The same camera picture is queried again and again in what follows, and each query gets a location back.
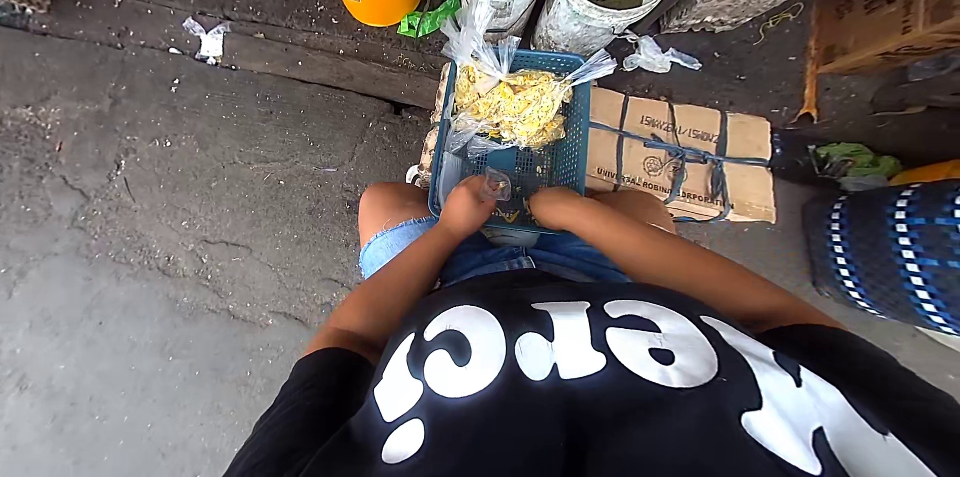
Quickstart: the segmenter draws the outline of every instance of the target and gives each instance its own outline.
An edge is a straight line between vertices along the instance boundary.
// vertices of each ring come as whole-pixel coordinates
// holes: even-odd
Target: small plastic bag
[[[481,199],[484,201],[488,199],[507,201],[510,199],[510,193],[510,177],[506,173],[488,166],[484,170],[484,186],[480,188]]]
[[[505,143],[527,148],[541,148],[566,135],[560,104],[569,102],[574,86],[614,73],[617,60],[601,49],[567,77],[522,70],[512,74],[474,108],[484,108],[476,119],[486,124]],[[513,86],[524,78],[528,86]]]
[[[466,143],[466,157],[467,158],[477,158],[485,154],[489,154],[495,150],[509,149],[515,147],[516,145],[512,143],[498,143],[493,139],[482,138],[480,136],[474,135],[470,138],[470,141]]]
[[[521,39],[508,36],[498,41],[496,49],[483,40],[476,42],[473,54],[476,57],[475,67],[486,77],[477,78],[474,90],[481,96],[489,92],[510,74],[510,65],[514,62],[514,55],[521,45]]]
[[[700,61],[686,53],[680,53],[673,47],[664,52],[657,44],[657,41],[649,36],[638,37],[636,34],[627,31],[623,38],[626,38],[627,41],[630,41],[630,43],[634,45],[633,54],[628,55],[627,58],[623,60],[623,71],[633,71],[637,68],[643,68],[655,73],[666,73],[670,71],[673,63],[690,68],[691,70],[699,70],[703,66],[700,64]]]
[[[489,0],[476,0],[473,4],[461,8],[453,18],[447,18],[439,29],[448,38],[440,51],[457,65],[456,83],[453,89],[455,111],[462,111],[480,97],[479,89],[486,92],[497,85],[497,79],[491,79],[480,68],[489,72],[493,66],[481,65],[474,57],[478,47],[484,45],[483,35],[494,17],[494,9]]]

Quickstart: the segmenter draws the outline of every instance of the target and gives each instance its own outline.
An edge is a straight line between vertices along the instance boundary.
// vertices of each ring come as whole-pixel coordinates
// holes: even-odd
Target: plastic litter
[[[649,36],[639,37],[627,31],[620,38],[624,38],[634,45],[633,53],[623,60],[623,71],[643,68],[655,73],[666,73],[670,71],[673,63],[691,70],[699,70],[703,66],[700,61],[686,53],[680,53],[673,47],[664,52],[657,42]]]
[[[860,143],[830,143],[810,147],[817,175],[834,179],[846,191],[887,186],[903,166],[892,156],[875,154]]]
[[[411,12],[400,20],[396,33],[410,38],[424,37],[440,28],[440,24],[448,17],[453,17],[458,10],[460,0],[446,0],[436,10],[427,13]]]
[[[458,115],[454,130],[475,128],[476,133],[501,139],[504,145],[546,146],[566,134],[559,108],[570,101],[571,89],[613,73],[616,64],[601,49],[566,77],[543,70],[512,73]]]
[[[484,186],[480,188],[480,197],[484,201],[488,199],[507,201],[510,199],[510,192],[510,177],[506,173],[489,166],[484,169]]]
[[[186,32],[199,38],[199,50],[193,58],[207,63],[210,66],[219,64],[220,59],[222,59],[224,55],[223,37],[231,31],[231,25],[229,23],[220,23],[208,32],[204,30],[193,17],[187,17],[183,22],[183,26]]]

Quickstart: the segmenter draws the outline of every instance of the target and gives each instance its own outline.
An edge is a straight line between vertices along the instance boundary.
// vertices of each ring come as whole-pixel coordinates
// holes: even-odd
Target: plastic bag
[[[461,8],[454,17],[456,20],[448,18],[439,27],[447,37],[440,53],[457,65],[453,101],[455,110],[461,111],[499,82],[496,59],[482,63],[475,57],[480,48],[489,46],[483,35],[494,18],[494,9],[489,0],[476,0]]]
[[[485,154],[489,154],[495,150],[509,149],[515,147],[516,145],[512,143],[498,143],[493,139],[482,138],[480,136],[474,135],[470,138],[470,141],[466,144],[466,157],[467,158],[477,158]]]
[[[199,49],[193,56],[194,59],[207,63],[210,66],[216,66],[224,55],[224,36],[231,31],[229,23],[220,23],[207,32],[193,17],[187,17],[183,21],[183,29],[193,36],[199,38]]]
[[[490,131],[490,128],[474,118],[473,114],[457,115],[450,123],[450,131],[446,135],[446,145],[443,149],[458,153],[466,147],[466,157],[476,158],[491,151],[517,146],[515,143],[497,142],[477,135],[478,133],[488,134]]]
[[[616,64],[617,60],[601,49],[567,77],[521,70],[504,78],[464,113],[479,123],[479,132],[500,138],[504,144],[540,148],[565,136],[559,105],[570,101],[571,89],[613,73]]]
[[[627,31],[623,38],[634,45],[634,53],[623,60],[623,71],[643,68],[655,73],[666,73],[670,71],[673,63],[691,70],[699,70],[703,66],[700,61],[686,53],[680,53],[673,47],[667,49],[664,53],[657,42],[649,36],[638,37],[636,34]]]
[[[488,166],[484,169],[484,186],[480,188],[480,197],[484,201],[488,199],[509,200],[510,177],[506,173]]]
[[[481,35],[480,41],[476,41],[473,49],[473,55],[476,57],[475,67],[486,75],[482,81],[478,79],[474,90],[481,95],[486,94],[507,75],[510,74],[510,65],[514,62],[514,55],[517,54],[517,48],[521,45],[521,39],[516,36],[508,36],[498,41],[496,49],[486,41],[483,41]]]

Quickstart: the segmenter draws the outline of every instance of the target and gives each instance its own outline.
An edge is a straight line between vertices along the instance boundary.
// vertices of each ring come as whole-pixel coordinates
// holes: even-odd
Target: leg
[[[634,189],[621,189],[619,191],[597,193],[591,197],[638,222],[655,225],[673,234],[677,233],[677,228],[673,224],[673,217],[667,212],[664,202],[650,193]]]
[[[414,218],[430,215],[427,207],[427,192],[405,183],[376,183],[370,185],[360,196],[360,213],[357,226],[360,229],[360,245],[371,237]]]

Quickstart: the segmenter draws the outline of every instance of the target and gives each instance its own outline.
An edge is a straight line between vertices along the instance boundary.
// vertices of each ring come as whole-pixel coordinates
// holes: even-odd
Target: brown cardboard box
[[[645,98],[630,98],[623,113],[624,95],[612,90],[593,88],[590,93],[590,120],[614,129],[622,129],[643,138],[654,135],[673,141],[670,104]],[[673,106],[679,144],[716,152],[720,134],[720,112],[699,106]],[[726,153],[738,158],[770,159],[770,123],[759,116],[727,114]],[[621,188],[648,191],[664,199],[673,186],[679,168],[666,151],[644,146],[638,139],[624,138],[622,167],[618,171],[619,134],[590,129],[587,153],[586,187],[612,190],[617,181]],[[668,204],[671,213],[697,219],[711,218],[723,212],[720,198],[710,199],[712,164],[686,164],[686,178],[679,196]],[[773,176],[770,169],[759,165],[724,164],[731,221],[777,220],[774,204]]]
[[[822,73],[904,65],[960,47],[960,0],[817,0]]]

